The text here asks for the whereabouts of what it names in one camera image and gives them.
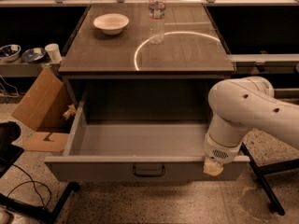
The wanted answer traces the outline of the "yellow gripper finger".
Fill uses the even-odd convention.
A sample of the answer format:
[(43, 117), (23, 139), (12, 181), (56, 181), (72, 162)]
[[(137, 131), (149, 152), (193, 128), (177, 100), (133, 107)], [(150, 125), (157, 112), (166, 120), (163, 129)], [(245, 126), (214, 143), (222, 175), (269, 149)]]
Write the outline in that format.
[(203, 172), (207, 175), (217, 176), (223, 171), (223, 165), (208, 156), (205, 156)]

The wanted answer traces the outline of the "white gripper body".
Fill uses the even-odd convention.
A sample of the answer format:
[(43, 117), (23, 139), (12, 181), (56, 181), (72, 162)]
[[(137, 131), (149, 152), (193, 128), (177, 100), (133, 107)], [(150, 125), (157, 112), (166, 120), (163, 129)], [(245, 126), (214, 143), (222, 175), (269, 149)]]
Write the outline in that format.
[(240, 147), (240, 144), (235, 147), (225, 147), (214, 141), (209, 133), (205, 136), (204, 151), (206, 155), (213, 161), (217, 161), (222, 164), (232, 162), (238, 155)]

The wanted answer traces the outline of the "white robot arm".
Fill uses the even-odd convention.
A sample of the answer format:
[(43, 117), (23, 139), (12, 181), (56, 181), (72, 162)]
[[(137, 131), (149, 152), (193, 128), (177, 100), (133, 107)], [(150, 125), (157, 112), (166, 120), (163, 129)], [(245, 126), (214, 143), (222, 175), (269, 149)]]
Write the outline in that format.
[(225, 79), (209, 91), (212, 120), (204, 140), (203, 172), (217, 176), (237, 156), (244, 136), (259, 129), (299, 148), (299, 106), (274, 97), (263, 77)]

